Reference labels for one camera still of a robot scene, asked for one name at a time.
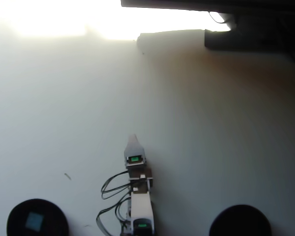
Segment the white pointed gripper finger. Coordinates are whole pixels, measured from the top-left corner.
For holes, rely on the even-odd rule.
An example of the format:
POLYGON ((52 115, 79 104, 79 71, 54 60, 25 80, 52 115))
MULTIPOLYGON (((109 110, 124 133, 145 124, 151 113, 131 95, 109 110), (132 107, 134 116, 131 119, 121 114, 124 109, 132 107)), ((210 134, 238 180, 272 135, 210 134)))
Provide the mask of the white pointed gripper finger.
POLYGON ((140 144, 136 134, 131 134, 128 137, 126 149, 142 149, 143 146, 140 144))

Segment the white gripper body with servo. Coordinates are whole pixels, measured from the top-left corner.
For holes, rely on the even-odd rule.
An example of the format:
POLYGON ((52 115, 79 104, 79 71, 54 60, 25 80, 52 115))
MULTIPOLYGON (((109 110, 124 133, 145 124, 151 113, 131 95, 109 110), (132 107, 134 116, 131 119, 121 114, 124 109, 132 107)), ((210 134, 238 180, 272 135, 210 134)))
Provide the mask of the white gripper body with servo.
POLYGON ((126 147, 124 157, 129 178, 153 178, 142 147, 126 147))

